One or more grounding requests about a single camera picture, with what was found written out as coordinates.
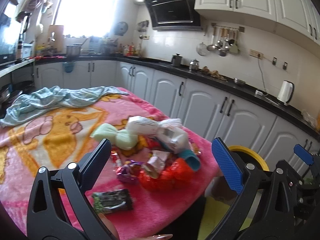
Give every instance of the kitchen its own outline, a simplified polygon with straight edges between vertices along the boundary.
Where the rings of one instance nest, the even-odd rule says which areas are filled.
[[[0,50],[10,103],[46,87],[124,88],[210,142],[247,147],[271,171],[284,159],[310,177],[293,148],[320,152],[317,0],[8,1],[2,17],[14,23],[22,12],[15,49]],[[72,134],[82,129],[73,125]]]

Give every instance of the pink blanket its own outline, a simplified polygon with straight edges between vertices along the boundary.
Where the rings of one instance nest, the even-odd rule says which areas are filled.
[[[98,143],[89,137],[96,127],[110,123],[121,129],[129,116],[136,115],[153,117],[157,121],[167,118],[151,104],[130,93],[128,96],[105,96],[82,109],[59,108],[29,123],[0,129],[0,200],[18,227],[26,233],[29,194],[39,167],[61,169],[72,161],[79,161],[97,146]],[[212,178],[220,173],[211,153],[211,143],[186,128],[184,130],[202,152],[201,168],[188,187],[164,193],[149,192],[139,184],[124,184],[117,180],[114,164],[109,160],[93,190],[86,193],[92,201],[92,192],[129,190],[133,210],[107,215],[121,240],[154,235],[188,209]],[[65,144],[57,136],[59,132],[65,133]],[[62,200],[72,224],[81,228],[63,193]]]

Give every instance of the cord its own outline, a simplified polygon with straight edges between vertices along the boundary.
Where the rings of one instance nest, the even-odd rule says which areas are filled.
[[[267,93],[266,85],[265,85],[265,83],[264,83],[264,78],[263,78],[263,72],[262,72],[262,69],[261,69],[261,67],[260,67],[260,54],[258,55],[258,66],[259,66],[259,69],[260,69],[260,72],[261,72],[263,88],[264,88],[264,91]]]

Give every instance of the window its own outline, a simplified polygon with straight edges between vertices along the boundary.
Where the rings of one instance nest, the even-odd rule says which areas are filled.
[[[60,0],[55,25],[64,25],[64,35],[98,36],[109,33],[117,0]]]

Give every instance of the yellow ring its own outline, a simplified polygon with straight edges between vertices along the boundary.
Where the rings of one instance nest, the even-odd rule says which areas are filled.
[[[250,155],[261,165],[261,167],[264,171],[270,171],[269,167],[268,167],[267,163],[264,161],[264,159],[262,159],[260,157],[260,155],[258,155],[253,150],[251,150],[247,147],[244,147],[244,146],[240,146],[240,145],[232,145],[232,146],[229,146],[228,149],[230,152],[239,151],[239,152],[243,152],[243,153]]]

